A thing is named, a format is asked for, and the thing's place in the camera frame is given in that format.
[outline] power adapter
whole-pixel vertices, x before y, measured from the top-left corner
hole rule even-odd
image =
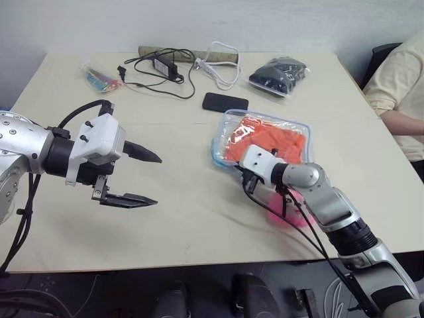
[[[171,81],[182,81],[183,75],[178,73],[178,67],[175,63],[169,61],[164,56],[153,56],[151,57],[153,67],[160,73],[164,74]]]

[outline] table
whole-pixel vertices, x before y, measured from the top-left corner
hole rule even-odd
[[[275,54],[244,54],[246,74]],[[290,54],[311,69],[291,99],[263,98],[243,82],[227,95],[247,98],[249,109],[311,125],[315,161],[356,205],[376,236],[392,252],[421,250],[424,188],[383,123],[334,54]],[[129,54],[98,54],[110,72]],[[47,55],[13,111],[47,126],[99,98],[76,78],[77,56]],[[124,210],[90,200],[91,188],[69,187],[43,176],[34,200],[29,238],[9,266],[12,272],[117,270],[192,264],[306,260],[320,256],[295,231],[270,222],[234,178],[216,168],[210,140],[222,114],[204,111],[206,92],[220,92],[204,74],[193,73],[197,93],[189,101],[139,94],[122,87],[107,98],[114,116],[162,164],[126,156],[115,166],[112,193],[132,192],[159,204]],[[88,111],[69,125],[96,116]],[[25,202],[24,179],[17,207]],[[19,217],[1,226],[6,255]],[[334,248],[319,231],[329,255]]]

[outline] black cloth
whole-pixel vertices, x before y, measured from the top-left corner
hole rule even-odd
[[[421,181],[424,182],[424,160],[411,162]]]

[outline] smartphone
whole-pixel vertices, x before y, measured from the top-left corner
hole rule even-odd
[[[206,93],[202,107],[208,111],[218,111],[225,113],[229,109],[242,109],[247,111],[249,101],[244,98],[226,96],[215,93]]]

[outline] black chair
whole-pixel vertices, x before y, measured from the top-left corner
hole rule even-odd
[[[372,49],[372,57],[368,69],[366,70],[364,79],[360,84],[360,88],[364,89],[365,85],[370,81],[371,77],[374,75],[381,63],[387,58],[387,55],[395,48],[397,48],[401,43],[391,43],[377,46]]]

